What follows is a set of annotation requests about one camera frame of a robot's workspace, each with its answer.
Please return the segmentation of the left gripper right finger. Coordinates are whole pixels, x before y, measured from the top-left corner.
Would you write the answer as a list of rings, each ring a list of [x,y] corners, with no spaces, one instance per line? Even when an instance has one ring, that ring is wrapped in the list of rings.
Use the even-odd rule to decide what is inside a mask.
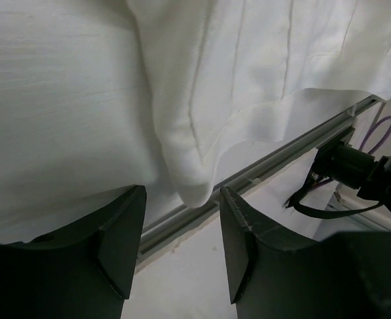
[[[228,187],[220,191],[219,212],[239,318],[391,318],[391,232],[315,241]]]

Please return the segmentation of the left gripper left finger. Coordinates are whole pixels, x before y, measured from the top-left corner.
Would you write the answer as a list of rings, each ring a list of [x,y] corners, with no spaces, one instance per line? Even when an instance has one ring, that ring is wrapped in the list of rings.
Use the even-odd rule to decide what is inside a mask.
[[[146,210],[140,185],[28,243],[0,244],[0,318],[119,318]]]

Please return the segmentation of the white pleated skirt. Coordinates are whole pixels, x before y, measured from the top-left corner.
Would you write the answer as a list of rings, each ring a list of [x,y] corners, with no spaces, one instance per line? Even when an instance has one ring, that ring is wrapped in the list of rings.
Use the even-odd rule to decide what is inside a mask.
[[[391,99],[391,1],[129,1],[156,135],[181,200],[203,205],[223,152],[314,120],[307,92]]]

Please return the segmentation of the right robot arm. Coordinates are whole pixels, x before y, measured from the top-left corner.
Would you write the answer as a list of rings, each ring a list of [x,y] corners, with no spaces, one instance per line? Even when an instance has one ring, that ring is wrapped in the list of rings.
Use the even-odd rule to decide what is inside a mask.
[[[349,211],[319,211],[314,217],[338,219],[384,206],[391,212],[391,156],[376,160],[374,156],[356,150],[342,142],[321,154],[313,164],[315,174],[358,191],[361,199],[377,201],[374,206]]]

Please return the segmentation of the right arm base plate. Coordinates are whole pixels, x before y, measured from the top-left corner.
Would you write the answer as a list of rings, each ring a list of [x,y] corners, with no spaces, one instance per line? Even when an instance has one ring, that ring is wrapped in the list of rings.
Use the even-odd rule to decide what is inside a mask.
[[[329,138],[326,142],[322,143],[317,149],[316,158],[321,157],[324,153],[327,153],[329,150],[333,149],[337,144],[347,145],[354,134],[355,128],[353,126],[347,127],[343,131],[339,132],[337,135]]]

